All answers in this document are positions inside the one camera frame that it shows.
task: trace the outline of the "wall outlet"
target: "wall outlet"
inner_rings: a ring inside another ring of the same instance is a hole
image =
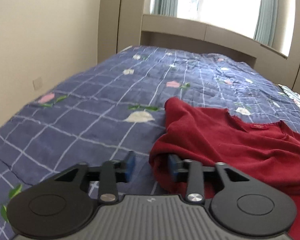
[[[40,88],[42,88],[42,78],[38,77],[37,79],[32,81],[33,87],[34,87],[34,91],[39,90]]]

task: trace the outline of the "clothing label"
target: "clothing label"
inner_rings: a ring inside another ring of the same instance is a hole
[[[269,127],[264,124],[252,124],[251,127],[255,129],[261,129],[261,130],[269,129]]]

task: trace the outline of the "black circular mount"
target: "black circular mount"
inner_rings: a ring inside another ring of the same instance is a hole
[[[15,196],[7,207],[14,231],[33,239],[76,232],[91,217],[93,201],[77,185],[49,181]]]
[[[211,201],[210,213],[220,225],[245,236],[274,236],[289,230],[294,202],[264,183],[232,182]]]

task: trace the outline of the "red cloth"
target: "red cloth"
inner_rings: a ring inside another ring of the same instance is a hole
[[[300,134],[283,121],[245,123],[227,109],[192,107],[177,98],[170,98],[165,110],[167,133],[156,141],[149,157],[161,187],[181,194],[186,189],[184,183],[172,181],[167,153],[205,166],[227,163],[290,195],[298,210],[290,235],[300,240]]]

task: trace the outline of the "cabinet door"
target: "cabinet door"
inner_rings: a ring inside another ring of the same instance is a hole
[[[121,0],[100,0],[98,63],[117,53]]]
[[[144,0],[121,0],[117,51],[140,45],[143,5]]]

